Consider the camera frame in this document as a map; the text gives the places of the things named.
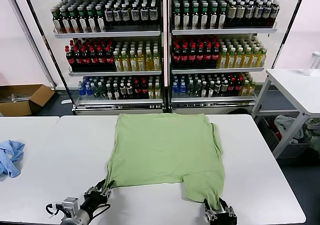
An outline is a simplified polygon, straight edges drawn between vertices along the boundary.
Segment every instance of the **blue cloth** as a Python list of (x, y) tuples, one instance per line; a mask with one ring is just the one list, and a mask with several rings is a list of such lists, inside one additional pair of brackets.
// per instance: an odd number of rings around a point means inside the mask
[(24, 152), (24, 144), (19, 141), (3, 141), (0, 142), (0, 175), (9, 174), (10, 178), (18, 176), (21, 172), (15, 167), (13, 162), (20, 161)]

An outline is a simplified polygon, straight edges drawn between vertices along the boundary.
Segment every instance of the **bottle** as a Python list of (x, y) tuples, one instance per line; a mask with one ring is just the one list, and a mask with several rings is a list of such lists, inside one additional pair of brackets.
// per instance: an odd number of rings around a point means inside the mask
[(243, 63), (240, 65), (241, 68), (249, 68), (249, 60), (251, 57), (251, 47), (247, 47), (245, 55), (243, 56)]
[(242, 27), (242, 21), (245, 15), (245, 2), (241, 1), (240, 4), (236, 8), (236, 13), (235, 13), (235, 25), (234, 27)]
[(242, 47), (238, 48), (238, 51), (237, 51), (236, 55), (234, 56), (234, 62), (232, 65), (233, 69), (240, 68), (240, 64), (241, 64), (242, 57), (243, 57), (243, 51), (244, 51), (244, 49)]
[(113, 5), (113, 18), (114, 18), (114, 24), (119, 26), (122, 23), (122, 16), (121, 16), (121, 10), (119, 8), (119, 5), (116, 3)]
[(114, 56), (114, 64), (115, 64), (115, 69), (117, 72), (123, 72), (124, 71), (124, 66), (122, 64), (122, 61), (120, 59), (120, 56), (117, 51), (113, 52)]
[(174, 17), (174, 29), (179, 30), (180, 29), (180, 3), (176, 2), (174, 4), (174, 12), (173, 12), (173, 17)]
[(261, 54), (258, 57), (258, 60), (256, 61), (255, 67), (256, 68), (263, 68), (265, 65), (265, 61), (267, 58), (267, 49), (263, 48)]
[(248, 62), (248, 68), (255, 68), (256, 67), (256, 63), (258, 60), (258, 56), (259, 56), (259, 47), (255, 47), (253, 53), (250, 56), (249, 62)]
[(119, 100), (120, 99), (120, 90), (119, 90), (119, 87), (118, 87), (117, 83), (113, 84), (113, 91), (114, 91), (113, 94), (114, 94), (115, 100)]
[(149, 9), (145, 3), (142, 3), (140, 12), (142, 25), (145, 26), (149, 23)]
[(221, 85), (221, 94), (220, 96), (226, 96), (228, 94), (228, 80), (224, 80)]
[(60, 7), (61, 20), (63, 23), (62, 33), (70, 34), (72, 32), (71, 26), (69, 24), (69, 16), (66, 13), (66, 9), (64, 7)]
[(206, 29), (207, 28), (207, 20), (208, 20), (208, 3), (204, 2), (202, 4), (200, 29)]
[(98, 87), (93, 82), (91, 83), (91, 89), (92, 89), (94, 98), (95, 99), (99, 99), (100, 98), (100, 94), (99, 94)]
[(213, 2), (211, 4), (211, 13), (210, 13), (210, 21), (209, 21), (209, 28), (210, 29), (215, 29), (217, 25), (217, 9), (218, 9), (218, 3)]
[(189, 29), (189, 21), (190, 21), (190, 16), (189, 16), (189, 3), (186, 2), (186, 3), (184, 4), (184, 8), (183, 8), (183, 20), (182, 20), (182, 23), (183, 23), (182, 29), (183, 29), (183, 30)]
[(236, 2), (233, 1), (231, 5), (228, 7), (228, 13), (227, 13), (227, 17), (224, 25), (225, 28), (234, 27), (236, 11), (237, 11)]
[(153, 49), (153, 64), (156, 71), (161, 71), (161, 64), (158, 55), (158, 49)]
[(234, 61), (235, 61), (235, 51), (236, 49), (234, 47), (231, 47), (230, 53), (226, 56), (226, 62), (225, 66), (228, 69), (232, 69)]
[(146, 70), (146, 61), (143, 56), (142, 50), (138, 50), (138, 67), (139, 71), (145, 71)]
[(214, 96), (214, 90), (215, 90), (215, 82), (211, 80), (209, 85), (208, 98), (212, 98)]
[(276, 18), (278, 16), (280, 7), (279, 7), (279, 2), (277, 0), (273, 1), (273, 6), (271, 8), (269, 20), (268, 20), (268, 27), (272, 28), (275, 24)]
[(133, 25), (139, 25), (141, 22), (140, 19), (140, 9), (137, 7), (137, 4), (132, 4), (131, 17)]
[(206, 98), (208, 96), (208, 91), (207, 91), (207, 82), (203, 81), (202, 82), (202, 87), (201, 87), (201, 97)]
[(252, 26), (253, 27), (260, 26), (261, 15), (264, 10), (264, 8), (262, 7), (262, 4), (264, 4), (264, 3), (262, 1), (259, 1), (258, 5), (254, 8), (253, 18), (252, 18)]
[(226, 60), (227, 60), (227, 48), (224, 47), (222, 49), (222, 54), (220, 56), (220, 58), (218, 59), (218, 62), (217, 62), (217, 68), (218, 69), (224, 69), (225, 68), (225, 65), (226, 65)]
[(221, 8), (219, 12), (219, 22), (218, 22), (218, 29), (223, 29), (225, 25), (225, 20), (226, 20), (226, 9), (227, 9), (227, 3), (222, 2), (221, 3)]
[(145, 51), (146, 53), (146, 57), (145, 57), (145, 67), (147, 71), (154, 71), (155, 70), (155, 65), (154, 65), (154, 61), (152, 59), (151, 56), (151, 51), (150, 49), (147, 49)]
[(221, 81), (217, 80), (216, 83), (214, 84), (214, 96), (215, 97), (220, 97), (221, 92), (220, 92), (220, 88), (221, 88)]
[(244, 19), (242, 24), (244, 27), (251, 27), (254, 10), (255, 10), (254, 1), (250, 1), (248, 6), (246, 6), (244, 10)]
[(195, 2), (193, 4), (193, 11), (191, 15), (192, 29), (198, 28), (198, 20), (199, 20), (198, 7), (199, 7), (199, 3)]
[(202, 44), (199, 45), (198, 51), (196, 53), (196, 62), (198, 64), (202, 64), (204, 62), (204, 46)]
[(245, 80), (244, 81), (244, 85), (242, 86), (242, 88), (241, 88), (241, 90), (239, 92), (239, 96), (240, 97), (246, 96), (248, 89), (249, 89), (249, 81)]

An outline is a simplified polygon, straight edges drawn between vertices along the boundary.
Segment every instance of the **yellow juice bottle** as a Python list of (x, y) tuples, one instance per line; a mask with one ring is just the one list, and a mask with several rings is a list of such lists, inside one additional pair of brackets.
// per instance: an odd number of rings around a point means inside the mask
[(122, 61), (120, 59), (120, 56), (118, 54), (118, 51), (113, 52), (114, 56), (114, 64), (117, 72), (123, 72), (124, 71), (124, 66), (122, 64)]
[(235, 52), (236, 52), (236, 49), (234, 47), (231, 47), (229, 55), (226, 56), (225, 66), (228, 69), (232, 69), (232, 66), (235, 61)]
[(221, 56), (219, 57), (218, 59), (218, 62), (217, 62), (217, 68), (218, 69), (224, 69), (225, 68), (225, 65), (226, 65), (226, 60), (227, 60), (227, 48), (224, 47), (222, 48), (222, 54)]
[(262, 49), (262, 52), (258, 57), (258, 61), (255, 64), (256, 68), (263, 68), (264, 67), (265, 61), (266, 61), (266, 58), (267, 58), (266, 54), (267, 54), (267, 49), (266, 48)]
[(243, 52), (244, 52), (244, 49), (242, 47), (238, 47), (238, 51), (236, 53), (236, 55), (234, 56), (234, 62), (233, 62), (233, 66), (232, 68), (240, 68), (240, 64), (241, 64), (241, 61), (242, 61), (242, 57), (243, 57)]
[(248, 63), (251, 55), (251, 47), (247, 47), (245, 54), (243, 55), (243, 61), (242, 64), (240, 64), (241, 68), (248, 68)]
[(258, 56), (259, 56), (259, 50), (260, 48), (258, 46), (256, 46), (253, 50), (253, 53), (250, 56), (249, 62), (248, 62), (248, 68), (255, 68), (256, 67), (256, 63), (258, 60)]
[(155, 70), (155, 65), (154, 65), (154, 61), (152, 59), (152, 55), (151, 55), (151, 50), (147, 49), (145, 54), (145, 67), (147, 71), (154, 71)]
[(145, 61), (145, 57), (142, 53), (142, 50), (138, 50), (138, 66), (139, 66), (139, 71), (146, 70), (146, 61)]

